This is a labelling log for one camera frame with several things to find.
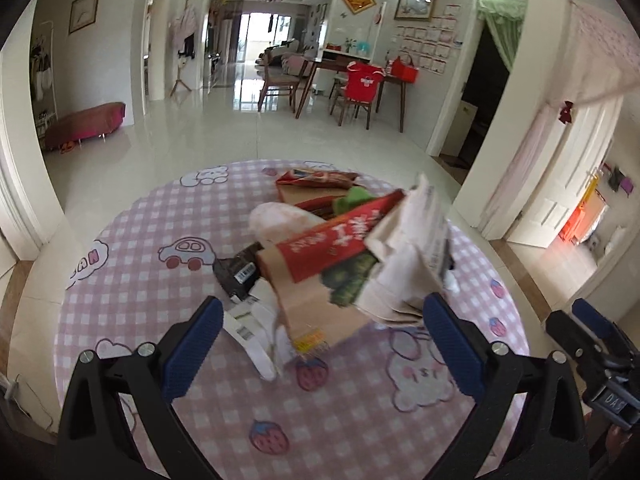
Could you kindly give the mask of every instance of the wooden coat stand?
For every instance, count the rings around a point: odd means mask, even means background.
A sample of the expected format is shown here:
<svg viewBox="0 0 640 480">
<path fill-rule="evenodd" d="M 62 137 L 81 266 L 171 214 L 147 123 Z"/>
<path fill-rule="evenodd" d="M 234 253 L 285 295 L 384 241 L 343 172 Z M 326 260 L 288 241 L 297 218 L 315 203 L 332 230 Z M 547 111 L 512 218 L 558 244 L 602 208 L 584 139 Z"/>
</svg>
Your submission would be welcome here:
<svg viewBox="0 0 640 480">
<path fill-rule="evenodd" d="M 184 2 L 184 10 L 187 10 L 188 6 L 189 6 L 189 1 L 185 0 L 185 2 Z M 175 80 L 174 87 L 172 88 L 171 93 L 169 94 L 169 97 L 173 97 L 174 96 L 175 91 L 178 89 L 178 85 L 184 86 L 189 92 L 191 92 L 191 88 L 189 88 L 187 83 L 185 83 L 182 80 L 182 77 L 180 76 L 181 72 L 182 72 L 182 67 L 180 66 L 180 63 L 178 63 L 178 78 Z"/>
<path fill-rule="evenodd" d="M 174 96 L 175 91 L 177 90 L 179 84 L 184 86 L 189 92 L 191 92 L 191 88 L 189 88 L 187 86 L 187 83 L 185 83 L 182 80 L 182 78 L 180 77 L 180 72 L 182 72 L 182 67 L 180 65 L 178 65 L 178 79 L 175 80 L 174 88 L 171 90 L 171 93 L 169 94 L 169 97 L 173 97 Z"/>
</svg>

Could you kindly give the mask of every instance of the green curtain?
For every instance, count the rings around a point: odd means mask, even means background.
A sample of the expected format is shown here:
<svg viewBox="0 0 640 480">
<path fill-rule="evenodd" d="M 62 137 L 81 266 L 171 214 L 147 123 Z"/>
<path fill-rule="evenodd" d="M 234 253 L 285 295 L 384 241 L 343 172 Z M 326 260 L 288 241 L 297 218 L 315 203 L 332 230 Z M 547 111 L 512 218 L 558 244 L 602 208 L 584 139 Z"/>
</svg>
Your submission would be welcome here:
<svg viewBox="0 0 640 480">
<path fill-rule="evenodd" d="M 476 1 L 478 15 L 485 20 L 502 61 L 511 72 L 518 52 L 527 3 L 524 0 Z"/>
</svg>

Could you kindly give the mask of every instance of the barcode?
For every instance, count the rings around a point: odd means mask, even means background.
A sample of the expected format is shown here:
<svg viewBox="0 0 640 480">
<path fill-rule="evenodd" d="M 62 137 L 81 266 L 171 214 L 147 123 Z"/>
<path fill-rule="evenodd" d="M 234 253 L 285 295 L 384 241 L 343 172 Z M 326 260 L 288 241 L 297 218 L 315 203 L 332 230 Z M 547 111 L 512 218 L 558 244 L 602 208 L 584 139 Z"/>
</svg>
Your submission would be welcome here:
<svg viewBox="0 0 640 480">
<path fill-rule="evenodd" d="M 240 330 L 238 330 L 238 335 L 244 339 L 245 341 L 248 341 L 249 339 L 251 339 L 254 334 L 253 332 L 251 332 L 251 330 L 249 330 L 247 327 L 243 326 L 240 327 Z"/>
<path fill-rule="evenodd" d="M 236 274 L 236 281 L 241 285 L 255 272 L 255 264 L 249 262 Z"/>
</svg>

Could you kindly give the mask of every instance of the metal screw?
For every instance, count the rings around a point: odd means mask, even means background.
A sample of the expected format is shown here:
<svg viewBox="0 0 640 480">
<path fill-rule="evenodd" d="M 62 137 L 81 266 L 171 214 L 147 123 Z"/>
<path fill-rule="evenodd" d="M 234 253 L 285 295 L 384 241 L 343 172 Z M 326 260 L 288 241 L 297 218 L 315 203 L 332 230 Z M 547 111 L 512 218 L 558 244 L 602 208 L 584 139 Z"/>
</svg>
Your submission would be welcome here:
<svg viewBox="0 0 640 480">
<path fill-rule="evenodd" d="M 156 345 L 153 343 L 142 343 L 142 345 L 138 347 L 138 354 L 142 355 L 142 357 L 149 357 L 155 351 Z"/>
<path fill-rule="evenodd" d="M 551 354 L 551 357 L 558 364 L 564 364 L 566 362 L 566 355 L 564 355 L 564 352 L 559 352 L 558 350 L 556 350 Z"/>
<path fill-rule="evenodd" d="M 85 350 L 80 354 L 80 362 L 87 364 L 94 360 L 94 352 L 92 350 Z"/>
<path fill-rule="evenodd" d="M 497 341 L 491 345 L 491 350 L 496 355 L 507 355 L 509 353 L 509 347 L 502 341 Z"/>
</svg>

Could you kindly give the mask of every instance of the blue gripper pad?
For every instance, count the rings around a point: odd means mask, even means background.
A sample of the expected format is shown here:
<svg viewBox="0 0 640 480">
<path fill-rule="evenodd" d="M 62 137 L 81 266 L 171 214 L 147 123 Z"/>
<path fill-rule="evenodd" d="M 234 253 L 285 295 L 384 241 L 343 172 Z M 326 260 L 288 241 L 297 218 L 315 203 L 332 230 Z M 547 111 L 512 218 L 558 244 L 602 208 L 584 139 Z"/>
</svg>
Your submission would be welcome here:
<svg viewBox="0 0 640 480">
<path fill-rule="evenodd" d="M 211 298 L 176 345 L 162 369 L 162 398 L 171 403 L 187 394 L 200 365 L 222 329 L 224 309 Z"/>
<path fill-rule="evenodd" d="M 581 322 L 583 322 L 599 339 L 604 339 L 613 335 L 614 328 L 613 323 L 606 317 L 594 309 L 589 303 L 580 300 L 575 300 L 572 306 L 572 312 Z"/>
<path fill-rule="evenodd" d="M 422 307 L 424 325 L 449 367 L 458 389 L 480 403 L 484 396 L 484 364 L 451 319 L 443 302 L 439 294 L 430 294 L 425 298 Z"/>
</svg>

